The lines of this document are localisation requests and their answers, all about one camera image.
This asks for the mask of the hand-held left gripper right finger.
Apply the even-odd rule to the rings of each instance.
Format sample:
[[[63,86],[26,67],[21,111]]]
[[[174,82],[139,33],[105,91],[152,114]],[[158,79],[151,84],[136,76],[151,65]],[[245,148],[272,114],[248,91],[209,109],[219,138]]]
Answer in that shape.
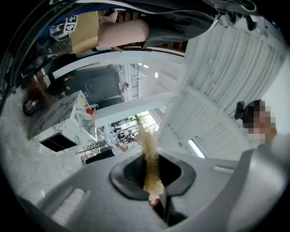
[[[167,150],[159,152],[159,170],[164,193],[163,219],[173,226],[200,213],[225,187],[237,162],[199,158]]]

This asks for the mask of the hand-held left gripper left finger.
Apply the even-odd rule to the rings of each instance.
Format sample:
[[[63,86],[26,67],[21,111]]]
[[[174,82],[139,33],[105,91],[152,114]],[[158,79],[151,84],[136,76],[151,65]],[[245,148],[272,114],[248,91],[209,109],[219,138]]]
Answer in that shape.
[[[134,155],[90,163],[55,186],[38,208],[70,232],[160,232],[168,225],[149,201],[131,200],[110,182],[110,171]]]

